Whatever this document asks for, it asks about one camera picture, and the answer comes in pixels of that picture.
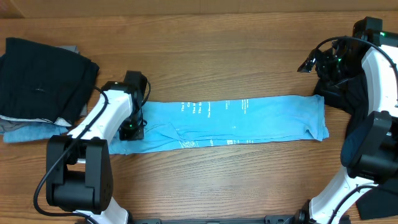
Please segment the light blue printed t-shirt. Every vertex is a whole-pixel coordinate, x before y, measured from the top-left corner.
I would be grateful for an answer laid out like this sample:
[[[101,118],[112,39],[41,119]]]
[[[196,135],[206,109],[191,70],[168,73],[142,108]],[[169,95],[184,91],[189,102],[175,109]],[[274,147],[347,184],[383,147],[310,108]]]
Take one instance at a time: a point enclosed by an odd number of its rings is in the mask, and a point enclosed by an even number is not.
[[[329,137],[322,96],[273,96],[202,102],[153,102],[143,107],[144,139],[115,136],[110,154]]]

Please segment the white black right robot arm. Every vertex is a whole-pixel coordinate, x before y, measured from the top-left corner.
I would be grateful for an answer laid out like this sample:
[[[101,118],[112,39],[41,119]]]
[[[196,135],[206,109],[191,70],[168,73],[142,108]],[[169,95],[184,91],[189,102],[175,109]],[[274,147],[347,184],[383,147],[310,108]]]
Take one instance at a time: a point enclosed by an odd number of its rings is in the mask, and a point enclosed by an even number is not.
[[[372,189],[397,177],[397,34],[366,17],[351,36],[315,47],[298,70],[315,70],[314,94],[350,114],[341,167],[330,183],[286,223],[349,223],[346,211]]]

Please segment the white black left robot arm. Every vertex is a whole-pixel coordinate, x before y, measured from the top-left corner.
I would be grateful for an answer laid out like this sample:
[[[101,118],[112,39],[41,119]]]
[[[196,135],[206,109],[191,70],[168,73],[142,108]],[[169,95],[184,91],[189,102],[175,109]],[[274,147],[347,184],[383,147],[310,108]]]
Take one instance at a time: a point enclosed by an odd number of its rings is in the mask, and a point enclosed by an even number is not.
[[[128,71],[122,82],[107,82],[90,114],[66,136],[47,143],[46,200],[64,216],[87,223],[132,223],[129,211],[113,198],[109,147],[115,135],[122,141],[144,137],[142,107],[150,83],[141,72]]]

